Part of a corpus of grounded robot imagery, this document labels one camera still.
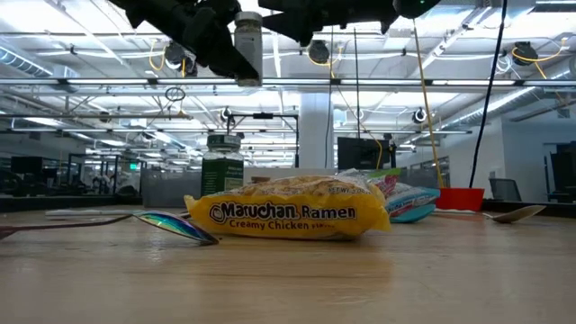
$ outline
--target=wooden table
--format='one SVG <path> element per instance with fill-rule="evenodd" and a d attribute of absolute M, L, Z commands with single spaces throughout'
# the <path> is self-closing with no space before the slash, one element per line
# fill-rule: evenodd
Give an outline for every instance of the wooden table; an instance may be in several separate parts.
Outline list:
<path fill-rule="evenodd" d="M 575 283 L 576 221 L 554 218 L 430 217 L 357 242 L 195 247 L 137 220 L 0 241 L 2 324 L 573 323 Z"/>

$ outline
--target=red bowl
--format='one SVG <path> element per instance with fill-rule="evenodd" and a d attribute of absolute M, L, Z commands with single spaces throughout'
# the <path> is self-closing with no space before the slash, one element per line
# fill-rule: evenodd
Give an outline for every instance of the red bowl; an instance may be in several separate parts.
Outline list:
<path fill-rule="evenodd" d="M 484 189 L 481 188 L 441 188 L 436 207 L 479 212 L 483 198 Z"/>

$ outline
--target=spoon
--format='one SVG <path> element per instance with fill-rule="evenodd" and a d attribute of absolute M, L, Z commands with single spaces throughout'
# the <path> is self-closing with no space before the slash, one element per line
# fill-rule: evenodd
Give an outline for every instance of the spoon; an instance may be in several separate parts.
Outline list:
<path fill-rule="evenodd" d="M 515 211 L 507 212 L 507 213 L 501 214 L 501 215 L 496 215 L 496 216 L 492 216 L 489 214 L 484 214 L 484 215 L 486 215 L 488 218 L 490 218 L 493 221 L 496 221 L 498 223 L 510 224 L 514 221 L 520 221 L 520 220 L 526 219 L 528 217 L 532 217 L 532 216 L 538 214 L 539 212 L 543 211 L 544 208 L 546 208 L 546 206 L 534 205 L 534 206 L 523 207 L 523 208 L 517 209 Z"/>

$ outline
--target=ramen noodle package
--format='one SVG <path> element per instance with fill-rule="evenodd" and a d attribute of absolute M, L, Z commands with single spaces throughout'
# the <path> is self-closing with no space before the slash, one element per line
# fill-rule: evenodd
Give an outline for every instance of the ramen noodle package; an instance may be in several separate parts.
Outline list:
<path fill-rule="evenodd" d="M 193 221 L 212 233 L 353 239 L 390 229 L 380 190 L 348 176 L 295 176 L 184 200 Z"/>

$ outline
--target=snack bag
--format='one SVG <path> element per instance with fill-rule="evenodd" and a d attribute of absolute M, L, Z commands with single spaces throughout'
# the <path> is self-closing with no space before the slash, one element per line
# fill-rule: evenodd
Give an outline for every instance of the snack bag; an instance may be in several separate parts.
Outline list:
<path fill-rule="evenodd" d="M 400 171 L 400 169 L 394 168 L 372 172 L 368 175 L 368 183 L 377 186 L 384 194 L 384 197 L 388 198 L 392 190 L 396 187 L 396 183 L 400 177 Z"/>
<path fill-rule="evenodd" d="M 196 201 L 185 196 L 192 220 L 213 233 L 260 238 L 353 239 L 389 230 L 382 193 L 347 176 L 294 176 L 249 184 Z"/>
<path fill-rule="evenodd" d="M 386 211 L 392 223 L 420 221 L 434 211 L 434 201 L 439 196 L 438 189 L 397 183 L 386 202 Z"/>

